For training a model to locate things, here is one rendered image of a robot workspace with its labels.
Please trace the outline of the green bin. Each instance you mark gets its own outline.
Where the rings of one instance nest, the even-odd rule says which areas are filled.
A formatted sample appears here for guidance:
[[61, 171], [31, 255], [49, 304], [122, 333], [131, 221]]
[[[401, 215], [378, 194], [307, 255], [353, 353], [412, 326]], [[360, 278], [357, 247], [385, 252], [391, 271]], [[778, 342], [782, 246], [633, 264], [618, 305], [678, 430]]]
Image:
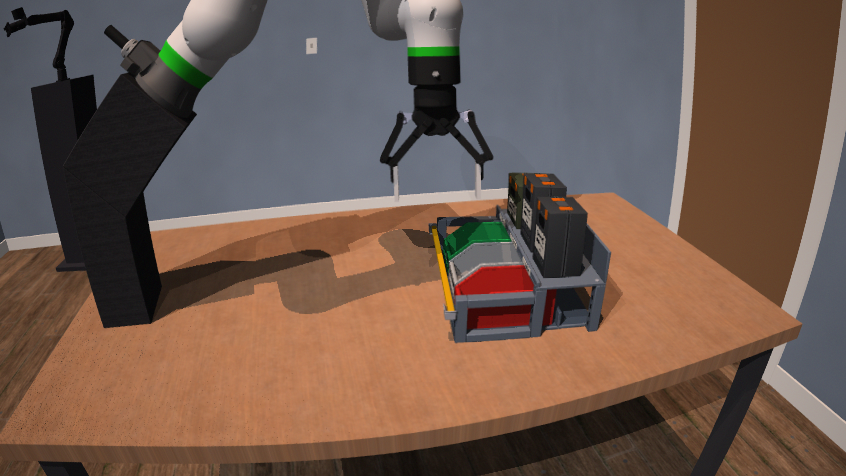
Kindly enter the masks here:
[[[443, 241], [443, 255], [449, 274], [449, 261], [473, 243], [512, 242], [502, 222], [465, 223]], [[449, 243], [449, 244], [448, 244]], [[450, 248], [449, 248], [450, 247]]]

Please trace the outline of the red open bin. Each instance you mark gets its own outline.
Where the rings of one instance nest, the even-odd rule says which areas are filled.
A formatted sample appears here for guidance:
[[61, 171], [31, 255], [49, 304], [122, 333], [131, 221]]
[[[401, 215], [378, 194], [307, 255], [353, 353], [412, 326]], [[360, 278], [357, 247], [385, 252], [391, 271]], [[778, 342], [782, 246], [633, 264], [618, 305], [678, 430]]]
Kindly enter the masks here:
[[[456, 286], [455, 295], [533, 291], [524, 265], [482, 267]], [[461, 291], [460, 291], [461, 290]], [[515, 291], [522, 290], [522, 291]], [[547, 290], [543, 325], [552, 325], [557, 289]], [[467, 329], [529, 325], [531, 305], [468, 309]]]

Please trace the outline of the orange retaining rail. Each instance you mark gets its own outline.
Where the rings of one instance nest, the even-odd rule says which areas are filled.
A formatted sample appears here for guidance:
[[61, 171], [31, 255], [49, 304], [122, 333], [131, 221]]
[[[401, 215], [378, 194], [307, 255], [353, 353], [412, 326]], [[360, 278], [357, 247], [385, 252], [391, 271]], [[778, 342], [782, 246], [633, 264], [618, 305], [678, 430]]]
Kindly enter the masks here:
[[438, 265], [439, 265], [439, 270], [440, 270], [440, 275], [441, 275], [441, 280], [442, 280], [442, 286], [443, 286], [447, 311], [454, 311], [454, 306], [453, 306], [453, 302], [452, 302], [451, 292], [450, 292], [450, 288], [449, 288], [448, 278], [447, 278], [447, 274], [446, 274], [445, 264], [444, 264], [444, 260], [443, 260], [443, 255], [442, 255], [442, 251], [441, 251], [441, 246], [440, 246], [440, 241], [439, 241], [436, 226], [432, 226], [432, 234], [433, 234], [433, 239], [434, 239], [434, 244], [435, 244], [435, 249], [436, 249], [436, 254], [437, 254], [437, 260], [438, 260]]

